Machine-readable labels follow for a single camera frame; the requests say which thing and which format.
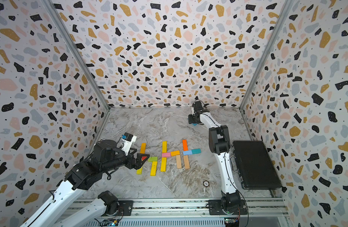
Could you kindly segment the light blue block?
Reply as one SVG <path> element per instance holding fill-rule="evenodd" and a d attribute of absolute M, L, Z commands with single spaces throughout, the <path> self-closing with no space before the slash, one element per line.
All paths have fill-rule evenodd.
<path fill-rule="evenodd" d="M 183 155 L 184 155 L 184 156 L 192 155 L 192 150 L 184 151 L 184 152 L 183 152 Z"/>

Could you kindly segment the yellow long block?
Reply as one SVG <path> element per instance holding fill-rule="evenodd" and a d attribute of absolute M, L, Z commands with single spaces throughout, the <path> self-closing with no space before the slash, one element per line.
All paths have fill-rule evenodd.
<path fill-rule="evenodd" d="M 166 171 L 166 163 L 167 163 L 167 158 L 162 158 L 161 159 L 161 168 L 160 168 L 161 172 L 165 172 Z"/>

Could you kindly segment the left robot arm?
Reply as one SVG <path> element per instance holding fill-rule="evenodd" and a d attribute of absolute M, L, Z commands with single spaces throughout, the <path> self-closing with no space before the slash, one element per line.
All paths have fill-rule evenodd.
<path fill-rule="evenodd" d="M 150 155 L 132 148 L 135 138 L 120 142 L 100 140 L 92 153 L 76 164 L 65 176 L 51 197 L 27 220 L 24 227 L 80 227 L 92 219 L 106 215 L 121 220 L 131 214 L 133 201 L 120 201 L 110 191 L 100 193 L 88 206 L 59 220 L 62 214 L 103 175 L 110 179 L 120 167 L 138 170 Z"/>

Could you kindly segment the pink block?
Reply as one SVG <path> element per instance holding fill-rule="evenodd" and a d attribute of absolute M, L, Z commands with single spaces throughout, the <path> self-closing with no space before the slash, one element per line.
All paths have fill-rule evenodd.
<path fill-rule="evenodd" d="M 171 157 L 171 153 L 170 152 L 162 153 L 162 157 L 169 158 L 169 157 Z"/>

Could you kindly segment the amber block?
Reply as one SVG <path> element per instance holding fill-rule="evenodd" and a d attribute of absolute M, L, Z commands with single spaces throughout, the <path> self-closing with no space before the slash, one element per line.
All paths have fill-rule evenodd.
<path fill-rule="evenodd" d="M 180 151 L 179 151 L 179 150 L 177 150 L 177 151 L 172 151 L 170 154 L 171 154 L 172 157 L 178 156 L 178 155 L 180 155 Z"/>

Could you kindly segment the natural wood long block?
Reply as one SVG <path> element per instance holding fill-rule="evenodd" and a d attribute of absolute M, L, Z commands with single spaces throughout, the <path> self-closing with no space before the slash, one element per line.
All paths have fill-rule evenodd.
<path fill-rule="evenodd" d="M 178 169 L 182 168 L 182 163 L 181 163 L 181 156 L 180 155 L 176 155 L 176 165 Z"/>

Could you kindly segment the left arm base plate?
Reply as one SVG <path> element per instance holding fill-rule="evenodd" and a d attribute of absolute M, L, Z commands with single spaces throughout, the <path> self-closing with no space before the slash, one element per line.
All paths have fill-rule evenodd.
<path fill-rule="evenodd" d="M 130 216 L 133 209 L 134 201 L 131 200 L 119 200 L 110 202 L 106 206 L 105 215 L 107 216 Z"/>

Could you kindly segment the teal small block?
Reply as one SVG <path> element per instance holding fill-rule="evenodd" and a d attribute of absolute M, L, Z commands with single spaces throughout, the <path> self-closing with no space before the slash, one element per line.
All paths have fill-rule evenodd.
<path fill-rule="evenodd" d="M 197 148 L 197 149 L 192 149 L 192 154 L 200 154 L 201 153 L 201 149 Z"/>

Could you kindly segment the orange block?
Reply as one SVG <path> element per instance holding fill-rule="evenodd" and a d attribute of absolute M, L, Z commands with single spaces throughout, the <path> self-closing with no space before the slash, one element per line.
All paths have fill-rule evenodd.
<path fill-rule="evenodd" d="M 187 140 L 182 140 L 182 145 L 183 145 L 183 151 L 188 151 L 188 144 L 187 144 Z"/>

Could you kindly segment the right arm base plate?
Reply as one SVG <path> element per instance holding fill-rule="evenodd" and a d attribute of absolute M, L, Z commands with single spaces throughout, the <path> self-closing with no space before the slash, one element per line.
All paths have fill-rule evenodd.
<path fill-rule="evenodd" d="M 239 204 L 227 205 L 222 200 L 208 200 L 206 208 L 210 215 L 247 215 L 248 209 L 245 200 L 240 200 Z"/>

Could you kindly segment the lime green block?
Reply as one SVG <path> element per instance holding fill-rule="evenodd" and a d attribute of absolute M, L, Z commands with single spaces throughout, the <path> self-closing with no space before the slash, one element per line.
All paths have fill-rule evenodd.
<path fill-rule="evenodd" d="M 157 162 L 157 160 L 158 160 L 158 157 L 150 157 L 148 159 L 148 162 Z"/>

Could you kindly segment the orange-yellow long block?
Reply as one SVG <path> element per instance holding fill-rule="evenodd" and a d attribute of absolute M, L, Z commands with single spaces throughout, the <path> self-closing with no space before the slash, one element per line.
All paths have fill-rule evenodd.
<path fill-rule="evenodd" d="M 142 143 L 140 147 L 140 154 L 145 154 L 146 151 L 146 143 Z"/>

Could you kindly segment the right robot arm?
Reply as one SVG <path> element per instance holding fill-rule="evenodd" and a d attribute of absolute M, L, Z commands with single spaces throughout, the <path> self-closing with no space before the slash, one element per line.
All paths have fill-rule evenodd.
<path fill-rule="evenodd" d="M 195 100 L 188 115 L 189 124 L 200 124 L 208 128 L 208 144 L 216 158 L 221 176 L 221 207 L 225 213 L 232 214 L 241 205 L 241 195 L 234 182 L 230 160 L 230 135 L 226 125 L 218 123 L 203 102 Z"/>

